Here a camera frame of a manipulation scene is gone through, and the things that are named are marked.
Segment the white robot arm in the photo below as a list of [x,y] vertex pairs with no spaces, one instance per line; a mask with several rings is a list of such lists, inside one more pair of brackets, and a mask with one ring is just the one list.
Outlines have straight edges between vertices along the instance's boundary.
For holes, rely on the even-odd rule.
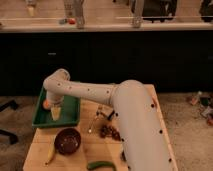
[[59,105],[64,95],[112,107],[127,160],[128,171],[172,171],[171,154],[152,96],[137,80],[120,84],[94,84],[70,80],[58,69],[44,82],[50,106]]

